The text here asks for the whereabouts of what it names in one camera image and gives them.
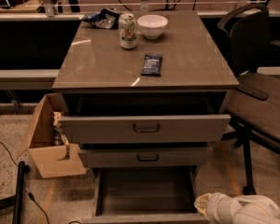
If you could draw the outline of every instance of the drawer handle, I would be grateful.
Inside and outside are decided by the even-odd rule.
[[[135,124],[133,124],[133,131],[136,133],[156,133],[160,130],[160,128],[161,126],[159,123],[153,128],[138,128]]]
[[[159,154],[156,154],[155,157],[141,157],[139,154],[137,155],[138,161],[158,161]]]

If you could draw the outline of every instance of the chair backrest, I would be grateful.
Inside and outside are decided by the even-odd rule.
[[[225,58],[233,73],[239,76],[244,71],[256,72],[270,42],[268,8],[262,4],[236,8],[226,14],[217,27],[223,31],[227,46]]]

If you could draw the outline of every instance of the chair seat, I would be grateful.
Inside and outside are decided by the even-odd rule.
[[[240,76],[239,82],[268,93],[269,98],[261,101],[234,91],[226,111],[232,118],[280,142],[280,79],[253,73]]]

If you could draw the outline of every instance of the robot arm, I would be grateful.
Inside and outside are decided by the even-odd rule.
[[[208,193],[197,198],[195,206],[216,224],[280,224],[280,208],[261,195],[231,198],[218,192]]]

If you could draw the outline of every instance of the black package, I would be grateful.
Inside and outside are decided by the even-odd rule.
[[[147,53],[145,55],[145,61],[144,61],[144,66],[141,75],[160,77],[161,60],[162,60],[161,54]]]

